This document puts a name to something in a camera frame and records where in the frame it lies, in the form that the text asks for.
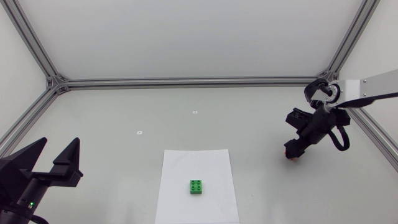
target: black cable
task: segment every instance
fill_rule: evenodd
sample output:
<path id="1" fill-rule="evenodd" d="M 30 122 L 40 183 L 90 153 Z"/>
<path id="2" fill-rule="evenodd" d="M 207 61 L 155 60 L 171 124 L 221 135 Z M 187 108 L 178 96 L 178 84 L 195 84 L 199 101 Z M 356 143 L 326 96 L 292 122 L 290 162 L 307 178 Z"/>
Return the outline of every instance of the black cable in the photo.
<path id="1" fill-rule="evenodd" d="M 331 90 L 328 90 L 328 89 L 326 88 L 325 84 L 323 84 L 323 83 L 319 86 L 319 89 L 320 89 L 322 92 L 326 93 L 328 96 L 332 96 L 332 94 L 333 94 L 333 92 L 332 92 Z"/>
<path id="2" fill-rule="evenodd" d="M 333 141 L 333 144 L 336 146 L 336 148 L 340 151 L 345 151 L 349 148 L 348 134 L 346 133 L 346 130 L 344 129 L 344 127 L 342 125 L 338 125 L 337 129 L 339 130 L 341 137 L 343 138 L 344 146 L 342 146 L 340 144 L 337 137 L 331 130 L 328 131 L 328 134 L 329 134 L 331 140 Z"/>

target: white paper sheet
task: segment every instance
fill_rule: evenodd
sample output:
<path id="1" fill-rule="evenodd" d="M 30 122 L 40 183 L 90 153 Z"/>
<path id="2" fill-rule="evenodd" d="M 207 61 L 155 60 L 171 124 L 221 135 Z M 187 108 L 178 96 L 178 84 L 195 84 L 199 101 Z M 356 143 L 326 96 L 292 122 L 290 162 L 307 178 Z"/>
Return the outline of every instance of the white paper sheet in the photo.
<path id="1" fill-rule="evenodd" d="M 190 180 L 202 180 L 202 194 L 190 194 Z M 239 223 L 227 149 L 164 152 L 155 223 Z"/>

